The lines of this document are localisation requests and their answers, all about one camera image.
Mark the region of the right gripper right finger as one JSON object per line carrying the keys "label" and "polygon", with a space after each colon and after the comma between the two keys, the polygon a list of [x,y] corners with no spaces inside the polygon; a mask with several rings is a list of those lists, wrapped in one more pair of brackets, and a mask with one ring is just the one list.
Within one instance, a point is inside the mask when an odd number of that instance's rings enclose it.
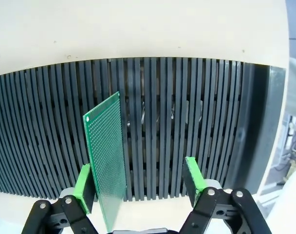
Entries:
{"label": "right gripper right finger", "polygon": [[220,219],[232,234],[270,234],[271,230],[250,192],[231,193],[210,187],[194,157],[186,157],[182,176],[192,211],[179,230],[181,234],[203,234],[212,219]]}

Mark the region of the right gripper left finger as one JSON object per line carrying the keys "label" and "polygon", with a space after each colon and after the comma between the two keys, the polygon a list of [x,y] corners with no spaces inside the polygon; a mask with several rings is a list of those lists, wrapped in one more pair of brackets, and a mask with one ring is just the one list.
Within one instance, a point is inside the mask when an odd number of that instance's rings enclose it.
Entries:
{"label": "right gripper left finger", "polygon": [[87,217],[92,212],[96,188],[90,164],[82,166],[74,191],[55,203],[36,201],[22,229],[23,234],[60,234],[70,227],[74,234],[96,234]]}

